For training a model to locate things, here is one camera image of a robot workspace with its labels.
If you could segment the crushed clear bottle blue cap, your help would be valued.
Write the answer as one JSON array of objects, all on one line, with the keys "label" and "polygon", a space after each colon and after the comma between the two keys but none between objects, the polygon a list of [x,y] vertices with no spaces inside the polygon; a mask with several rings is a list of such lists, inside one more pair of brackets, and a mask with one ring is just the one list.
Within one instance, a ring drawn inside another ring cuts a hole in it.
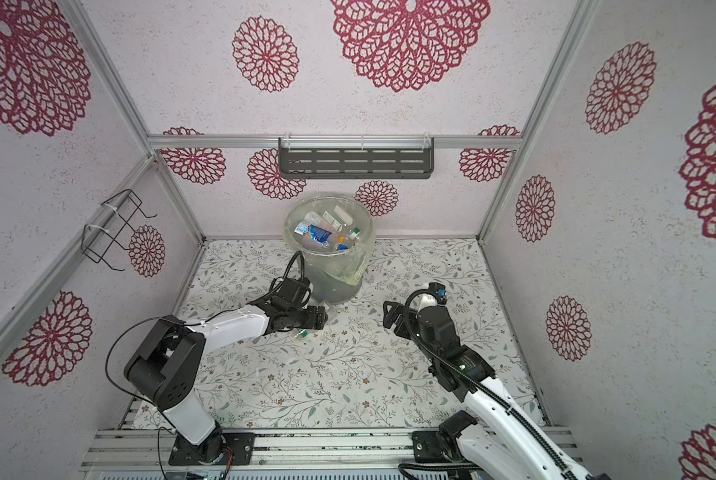
[{"label": "crushed clear bottle blue cap", "polygon": [[313,251],[334,252],[352,248],[351,240],[338,232],[332,232],[317,225],[300,222],[294,233],[300,237],[301,244]]}]

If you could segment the clear bottle green label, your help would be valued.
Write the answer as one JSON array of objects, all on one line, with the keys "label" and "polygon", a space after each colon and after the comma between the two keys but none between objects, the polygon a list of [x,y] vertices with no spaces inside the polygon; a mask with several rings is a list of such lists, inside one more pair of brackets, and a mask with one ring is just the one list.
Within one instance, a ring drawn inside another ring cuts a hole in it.
[{"label": "clear bottle green label", "polygon": [[348,231],[354,226],[353,217],[340,205],[327,207],[321,216],[337,232]]}]

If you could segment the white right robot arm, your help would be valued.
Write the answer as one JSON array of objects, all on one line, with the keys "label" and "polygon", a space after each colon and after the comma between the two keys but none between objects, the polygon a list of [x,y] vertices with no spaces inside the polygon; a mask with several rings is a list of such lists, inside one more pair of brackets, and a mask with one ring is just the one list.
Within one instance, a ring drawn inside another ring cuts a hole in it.
[{"label": "white right robot arm", "polygon": [[530,418],[491,365],[461,343],[443,300],[424,293],[419,308],[386,301],[383,326],[412,341],[429,361],[429,373],[464,406],[437,431],[412,434],[412,470],[440,467],[448,472],[481,471],[491,479],[606,479],[567,454]]}]

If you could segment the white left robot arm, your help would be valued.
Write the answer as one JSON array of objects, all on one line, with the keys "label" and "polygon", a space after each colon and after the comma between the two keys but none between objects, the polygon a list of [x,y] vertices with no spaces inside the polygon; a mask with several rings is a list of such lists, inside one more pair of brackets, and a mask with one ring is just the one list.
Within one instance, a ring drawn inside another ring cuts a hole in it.
[{"label": "white left robot arm", "polygon": [[173,315],[154,320],[124,377],[175,430],[171,465],[212,465],[229,457],[233,447],[194,388],[203,357],[274,333],[323,329],[326,308],[308,303],[309,287],[306,278],[287,278],[262,297],[208,320],[186,323]]}]

